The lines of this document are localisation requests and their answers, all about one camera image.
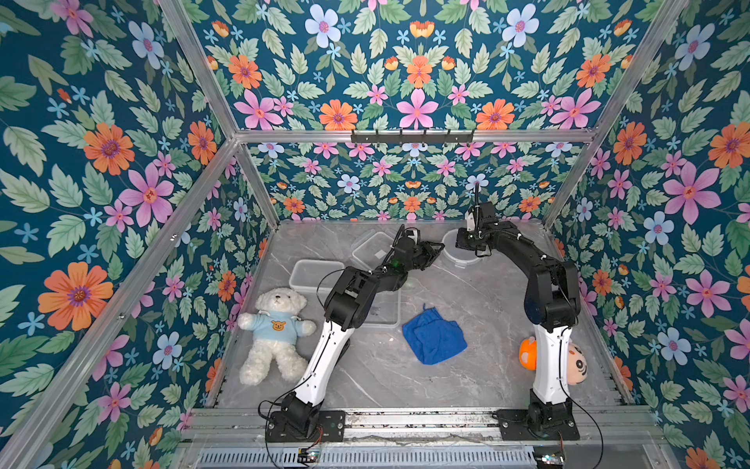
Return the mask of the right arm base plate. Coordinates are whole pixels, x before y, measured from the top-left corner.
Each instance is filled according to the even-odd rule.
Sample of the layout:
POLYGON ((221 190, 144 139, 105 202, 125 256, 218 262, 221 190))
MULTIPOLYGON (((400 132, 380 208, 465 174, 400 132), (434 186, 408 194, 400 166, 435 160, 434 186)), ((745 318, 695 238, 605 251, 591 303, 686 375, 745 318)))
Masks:
POLYGON ((534 410, 496 410, 492 417, 498 422, 504 441, 579 441, 580 433, 571 414, 546 419, 534 410))

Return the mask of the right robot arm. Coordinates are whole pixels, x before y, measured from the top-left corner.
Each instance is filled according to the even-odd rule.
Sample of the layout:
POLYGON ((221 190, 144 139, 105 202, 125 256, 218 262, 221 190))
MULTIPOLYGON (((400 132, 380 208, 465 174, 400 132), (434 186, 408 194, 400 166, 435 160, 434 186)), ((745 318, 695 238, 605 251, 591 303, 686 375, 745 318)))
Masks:
POLYGON ((536 369, 523 412, 525 431, 540 440, 577 440, 574 400, 568 391, 568 348, 581 310, 578 269, 546 254, 513 222, 499 219, 492 203, 480 201, 480 184, 472 189, 474 203, 455 246, 478 258, 498 252, 527 277, 523 310, 534 326, 536 369))

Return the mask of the square clear lunch box lid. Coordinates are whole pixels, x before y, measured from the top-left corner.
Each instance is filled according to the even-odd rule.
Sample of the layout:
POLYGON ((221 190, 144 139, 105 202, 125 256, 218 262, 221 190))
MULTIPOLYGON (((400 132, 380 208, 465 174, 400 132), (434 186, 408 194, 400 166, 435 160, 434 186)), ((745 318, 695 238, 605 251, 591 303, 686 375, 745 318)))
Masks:
POLYGON ((384 232, 368 234, 352 252, 353 263, 365 270, 378 267, 391 251, 393 236, 384 232))

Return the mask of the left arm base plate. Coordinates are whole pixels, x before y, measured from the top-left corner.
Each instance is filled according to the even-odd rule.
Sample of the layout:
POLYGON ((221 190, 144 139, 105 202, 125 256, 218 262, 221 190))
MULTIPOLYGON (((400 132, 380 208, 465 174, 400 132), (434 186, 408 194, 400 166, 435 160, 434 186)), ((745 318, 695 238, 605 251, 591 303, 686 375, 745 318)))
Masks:
POLYGON ((271 414, 266 439, 269 443, 340 443, 346 423, 343 410, 322 410, 310 419, 277 410, 271 414))

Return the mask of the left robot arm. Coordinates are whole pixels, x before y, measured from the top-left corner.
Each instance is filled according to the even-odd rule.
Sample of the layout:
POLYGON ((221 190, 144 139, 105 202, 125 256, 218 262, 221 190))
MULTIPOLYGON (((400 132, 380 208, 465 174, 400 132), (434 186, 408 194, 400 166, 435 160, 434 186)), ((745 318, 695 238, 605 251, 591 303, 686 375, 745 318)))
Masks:
POLYGON ((329 380, 352 335, 367 319, 376 296, 401 289, 414 270, 424 271, 445 250, 442 242, 423 240, 417 228, 400 226, 391 250, 372 270, 348 266, 342 270, 323 303, 320 341, 303 377, 270 405, 268 430, 287 430, 310 439, 320 430, 320 413, 329 380))

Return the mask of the square clear lunch box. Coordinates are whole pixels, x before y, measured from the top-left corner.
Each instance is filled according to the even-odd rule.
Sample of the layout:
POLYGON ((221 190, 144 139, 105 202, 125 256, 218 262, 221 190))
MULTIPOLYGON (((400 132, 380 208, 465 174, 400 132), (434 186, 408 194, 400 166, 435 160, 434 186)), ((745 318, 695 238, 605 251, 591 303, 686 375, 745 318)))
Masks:
POLYGON ((384 291, 374 297, 362 328, 393 329, 402 324, 402 292, 384 291))

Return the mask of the rectangular clear lunch box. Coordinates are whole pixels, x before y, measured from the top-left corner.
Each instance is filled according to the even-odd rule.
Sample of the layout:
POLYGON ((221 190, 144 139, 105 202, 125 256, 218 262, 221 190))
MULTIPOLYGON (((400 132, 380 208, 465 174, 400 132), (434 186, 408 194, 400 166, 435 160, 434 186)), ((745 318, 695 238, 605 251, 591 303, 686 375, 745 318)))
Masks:
POLYGON ((302 294, 328 295, 344 269, 339 261, 302 259, 292 270, 289 287, 302 294))

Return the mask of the blue cleaning cloth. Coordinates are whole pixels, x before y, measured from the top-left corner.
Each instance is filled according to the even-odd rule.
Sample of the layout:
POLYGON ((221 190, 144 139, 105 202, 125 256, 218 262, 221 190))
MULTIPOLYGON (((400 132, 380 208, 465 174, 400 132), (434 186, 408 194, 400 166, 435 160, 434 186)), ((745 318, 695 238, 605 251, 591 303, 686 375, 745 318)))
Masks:
POLYGON ((438 365, 468 348, 459 324, 445 320, 434 307, 424 307, 420 314, 404 324, 402 335, 422 365, 438 365))

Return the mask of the round clear lunch box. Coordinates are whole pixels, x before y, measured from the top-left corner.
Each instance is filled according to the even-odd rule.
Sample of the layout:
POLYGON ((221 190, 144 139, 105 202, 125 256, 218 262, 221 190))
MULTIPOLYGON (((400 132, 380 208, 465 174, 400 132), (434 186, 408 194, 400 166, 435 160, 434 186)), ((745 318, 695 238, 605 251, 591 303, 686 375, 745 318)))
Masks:
POLYGON ((473 250, 460 249, 456 246, 458 230, 448 231, 441 243, 445 246, 441 252, 441 258, 445 258, 458 269, 466 269, 469 266, 477 265, 482 261, 480 257, 474 254, 473 250))

